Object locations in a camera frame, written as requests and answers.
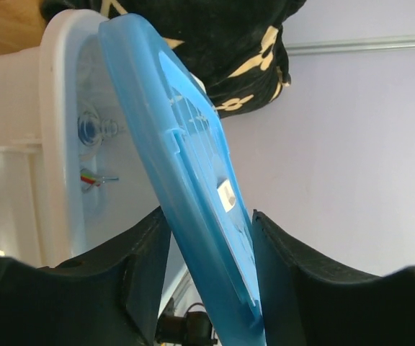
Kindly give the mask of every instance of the black blanket with floral pattern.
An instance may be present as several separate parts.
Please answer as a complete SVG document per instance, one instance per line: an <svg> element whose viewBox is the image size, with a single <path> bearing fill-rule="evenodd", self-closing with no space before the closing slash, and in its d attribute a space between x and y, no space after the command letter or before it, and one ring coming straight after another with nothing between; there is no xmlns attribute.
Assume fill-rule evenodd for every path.
<svg viewBox="0 0 415 346"><path fill-rule="evenodd" d="M282 22L306 0L44 0L48 21L64 9L106 17L136 13L206 86L221 117L257 110L290 85Z"/></svg>

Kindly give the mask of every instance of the white bin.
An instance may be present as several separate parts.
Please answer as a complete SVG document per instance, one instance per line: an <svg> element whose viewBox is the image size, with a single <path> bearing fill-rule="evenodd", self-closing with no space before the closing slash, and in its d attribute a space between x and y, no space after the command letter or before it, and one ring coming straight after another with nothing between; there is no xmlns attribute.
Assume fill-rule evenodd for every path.
<svg viewBox="0 0 415 346"><path fill-rule="evenodd" d="M0 256L55 266L159 205L126 131L80 160L78 114L93 109L125 121L94 39L104 20L89 10L62 12L40 47L0 56ZM120 181L84 194L82 167ZM186 271L172 239L162 307Z"/></svg>

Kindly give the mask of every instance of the blue lid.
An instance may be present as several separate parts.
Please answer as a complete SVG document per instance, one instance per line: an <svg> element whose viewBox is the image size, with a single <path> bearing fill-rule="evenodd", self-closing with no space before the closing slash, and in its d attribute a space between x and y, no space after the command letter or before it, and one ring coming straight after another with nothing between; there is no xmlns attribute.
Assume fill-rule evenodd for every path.
<svg viewBox="0 0 415 346"><path fill-rule="evenodd" d="M144 18L101 23L99 40L134 144L220 341L265 345L251 221L215 108Z"/></svg>

